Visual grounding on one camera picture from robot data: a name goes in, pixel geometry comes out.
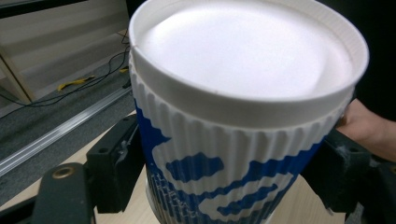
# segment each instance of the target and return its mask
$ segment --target metal rail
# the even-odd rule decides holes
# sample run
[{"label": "metal rail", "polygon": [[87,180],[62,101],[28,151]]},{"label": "metal rail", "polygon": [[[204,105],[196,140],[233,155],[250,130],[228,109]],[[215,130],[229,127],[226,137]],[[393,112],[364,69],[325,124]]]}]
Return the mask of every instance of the metal rail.
[{"label": "metal rail", "polygon": [[77,128],[78,125],[84,123],[88,119],[92,118],[94,115],[113,104],[115,101],[121,98],[121,96],[127,94],[131,91],[131,88],[120,89],[108,95],[103,100],[97,102],[96,104],[83,110],[81,113],[75,115],[70,120],[59,125],[54,130],[49,133],[44,134],[42,137],[35,140],[33,143],[26,147],[23,147],[16,153],[0,161],[0,177],[19,166],[23,162],[32,158],[35,154],[48,147],[52,143],[56,142],[67,133]]}]

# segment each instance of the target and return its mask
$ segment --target white lid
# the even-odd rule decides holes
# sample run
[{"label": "white lid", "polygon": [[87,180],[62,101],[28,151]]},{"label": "white lid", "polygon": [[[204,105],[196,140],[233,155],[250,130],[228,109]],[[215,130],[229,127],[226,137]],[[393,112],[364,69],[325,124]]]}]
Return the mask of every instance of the white lid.
[{"label": "white lid", "polygon": [[287,104],[299,121],[322,117],[345,100],[368,62],[355,27],[311,0],[150,0],[134,14],[130,38],[147,86],[213,120],[196,106],[285,117]]}]

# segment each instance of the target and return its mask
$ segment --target wooden surface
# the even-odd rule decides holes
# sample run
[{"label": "wooden surface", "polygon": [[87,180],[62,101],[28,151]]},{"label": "wooden surface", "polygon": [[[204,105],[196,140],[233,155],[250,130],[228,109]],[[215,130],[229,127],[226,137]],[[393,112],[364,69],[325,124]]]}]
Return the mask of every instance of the wooden surface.
[{"label": "wooden surface", "polygon": [[[87,146],[65,162],[76,161],[84,163],[85,154],[103,136],[100,135]],[[132,199],[124,213],[96,214],[98,224],[128,223],[128,224],[158,224],[159,221],[152,213],[145,191],[146,171],[143,169],[134,188]],[[39,180],[19,195],[0,207],[4,210],[15,203],[19,203],[37,194]],[[344,223],[344,214],[331,215],[323,206],[320,198],[299,176],[288,193],[283,198],[272,216],[272,224],[341,224]]]}]

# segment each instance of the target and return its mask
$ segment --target blue pattern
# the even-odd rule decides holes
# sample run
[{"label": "blue pattern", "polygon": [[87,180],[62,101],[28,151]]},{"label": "blue pattern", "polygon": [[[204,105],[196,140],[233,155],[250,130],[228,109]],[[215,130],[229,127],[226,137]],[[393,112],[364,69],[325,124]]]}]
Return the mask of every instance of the blue pattern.
[{"label": "blue pattern", "polygon": [[[178,222],[183,223],[210,223],[210,224],[242,224],[242,223],[260,223],[262,219],[267,218],[269,214],[274,211],[277,204],[280,202],[283,195],[287,192],[291,184],[297,178],[298,174],[304,169],[305,165],[309,162],[312,156],[317,151],[320,144],[314,144],[310,150],[302,150],[296,156],[286,156],[281,161],[269,160],[267,162],[252,161],[248,166],[247,174],[240,180],[235,180],[225,188],[218,188],[212,192],[204,192],[201,195],[188,194],[182,190],[177,190],[172,183],[166,180],[152,156],[152,150],[169,141],[170,137],[163,136],[160,129],[152,126],[151,121],[143,116],[142,110],[136,105],[137,119],[139,129],[142,135],[142,146],[145,150],[145,156],[148,165],[148,174],[150,178],[148,182],[152,189],[160,191],[154,197],[157,198],[163,209],[174,217]],[[187,169],[187,163],[198,162],[205,167],[206,171],[201,173],[183,172],[181,174],[177,171],[176,167],[183,167]],[[172,161],[166,164],[166,169],[171,172],[172,177],[176,180],[188,182],[189,180],[198,180],[204,176],[212,176],[216,172],[224,168],[220,158],[208,158],[204,153],[198,153],[195,156],[187,157],[181,161]],[[257,181],[265,176],[273,177],[276,174],[293,174],[293,178],[289,185],[279,191],[271,202],[266,202],[260,211],[254,211],[250,217],[243,217],[238,221],[221,221],[213,220],[208,215],[203,214],[199,208],[200,204],[205,199],[213,199],[219,195],[226,195],[233,189],[238,189],[245,186],[247,183]],[[255,202],[264,199],[270,191],[277,189],[277,185],[267,188],[259,188],[257,192],[245,196],[238,202],[233,202],[227,206],[218,207],[218,211],[224,216],[230,214],[238,214],[242,209],[250,208]]]},{"label": "blue pattern", "polygon": [[[188,171],[189,167],[205,167],[205,169],[196,170],[194,172],[178,172],[178,170]],[[189,156],[181,161],[172,161],[166,164],[166,169],[172,174],[175,180],[181,180],[183,183],[187,183],[190,180],[199,180],[204,176],[212,176],[224,169],[224,164],[220,158],[208,158],[204,153],[198,153],[195,156]]]}]

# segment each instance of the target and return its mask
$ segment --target ripple paper cup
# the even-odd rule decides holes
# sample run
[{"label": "ripple paper cup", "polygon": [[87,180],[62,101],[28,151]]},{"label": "ripple paper cup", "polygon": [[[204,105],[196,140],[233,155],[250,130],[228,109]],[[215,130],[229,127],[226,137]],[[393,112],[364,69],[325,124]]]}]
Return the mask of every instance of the ripple paper cup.
[{"label": "ripple paper cup", "polygon": [[368,63],[310,0],[149,0],[130,27],[148,196],[161,223],[268,220]]}]

